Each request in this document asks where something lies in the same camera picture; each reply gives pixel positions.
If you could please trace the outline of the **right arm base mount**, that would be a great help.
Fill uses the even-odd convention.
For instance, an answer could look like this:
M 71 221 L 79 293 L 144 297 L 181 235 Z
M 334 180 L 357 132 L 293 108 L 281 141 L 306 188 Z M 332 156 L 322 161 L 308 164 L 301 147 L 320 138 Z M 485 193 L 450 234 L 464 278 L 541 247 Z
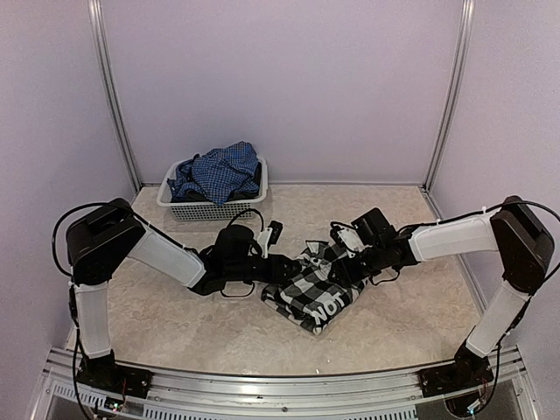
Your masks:
M 454 354 L 451 363 L 428 367 L 418 372 L 424 398 L 440 396 L 483 385 L 494 380 L 487 356 L 480 357 L 464 341 Z

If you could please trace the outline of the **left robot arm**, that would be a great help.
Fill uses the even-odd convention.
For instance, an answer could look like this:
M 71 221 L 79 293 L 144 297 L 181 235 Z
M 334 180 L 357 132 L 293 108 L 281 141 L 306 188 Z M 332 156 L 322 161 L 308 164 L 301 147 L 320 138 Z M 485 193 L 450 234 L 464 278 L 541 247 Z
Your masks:
M 240 282 L 284 285 L 301 270 L 298 262 L 270 252 L 282 233 L 281 223 L 262 223 L 258 232 L 239 224 L 236 214 L 213 245 L 198 251 L 173 239 L 135 212 L 125 199 L 87 203 L 64 213 L 86 215 L 66 229 L 70 307 L 77 348 L 89 376 L 104 389 L 122 381 L 109 337 L 109 282 L 127 259 L 175 280 L 189 291 L 208 296 Z

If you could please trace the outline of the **black white plaid shirt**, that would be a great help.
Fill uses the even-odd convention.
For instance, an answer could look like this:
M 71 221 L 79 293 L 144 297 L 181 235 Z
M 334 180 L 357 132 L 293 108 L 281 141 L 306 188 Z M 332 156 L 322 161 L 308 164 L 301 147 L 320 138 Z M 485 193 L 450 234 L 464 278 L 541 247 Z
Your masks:
M 308 241 L 306 248 L 295 258 L 299 273 L 286 284 L 265 286 L 261 300 L 308 333 L 320 335 L 367 285 L 365 277 L 349 286 L 338 283 L 334 267 L 346 256 L 347 252 L 335 244 Z

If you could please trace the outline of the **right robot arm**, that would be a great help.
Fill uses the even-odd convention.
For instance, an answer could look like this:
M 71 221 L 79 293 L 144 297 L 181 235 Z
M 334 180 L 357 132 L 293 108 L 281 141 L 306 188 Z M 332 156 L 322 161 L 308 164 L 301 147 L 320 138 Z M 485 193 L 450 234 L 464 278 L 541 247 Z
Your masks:
M 349 224 L 333 221 L 332 239 L 345 257 L 334 269 L 343 284 L 399 273 L 440 257 L 497 252 L 502 282 L 479 323 L 461 346 L 465 352 L 448 370 L 447 379 L 458 389 L 468 387 L 482 371 L 487 357 L 522 319 L 531 298 L 559 270 L 550 263 L 555 241 L 535 215 L 542 205 L 509 196 L 500 204 L 447 220 L 395 228 L 379 208 Z

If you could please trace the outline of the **white plastic basket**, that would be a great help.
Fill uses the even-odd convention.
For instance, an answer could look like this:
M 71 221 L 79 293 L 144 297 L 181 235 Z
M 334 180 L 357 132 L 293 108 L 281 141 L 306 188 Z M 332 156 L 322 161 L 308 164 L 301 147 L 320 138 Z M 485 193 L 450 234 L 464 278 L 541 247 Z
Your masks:
M 257 157 L 261 168 L 259 192 L 253 199 L 240 199 L 218 206 L 210 201 L 172 202 L 171 190 L 167 179 L 175 179 L 176 167 L 180 161 L 173 163 L 165 174 L 164 181 L 157 192 L 157 205 L 169 210 L 175 221 L 222 221 L 233 218 L 242 210 L 249 208 L 260 209 L 267 197 L 269 175 L 267 161 L 264 157 Z

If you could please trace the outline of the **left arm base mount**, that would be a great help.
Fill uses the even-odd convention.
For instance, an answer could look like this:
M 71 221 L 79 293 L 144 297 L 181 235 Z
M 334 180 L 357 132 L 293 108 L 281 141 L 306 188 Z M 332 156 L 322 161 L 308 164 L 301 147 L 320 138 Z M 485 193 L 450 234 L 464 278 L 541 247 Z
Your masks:
M 122 365 L 116 362 L 111 345 L 90 352 L 77 340 L 74 359 L 81 355 L 80 365 L 73 368 L 73 384 L 108 391 L 122 398 L 132 396 L 146 399 L 154 373 L 148 369 Z

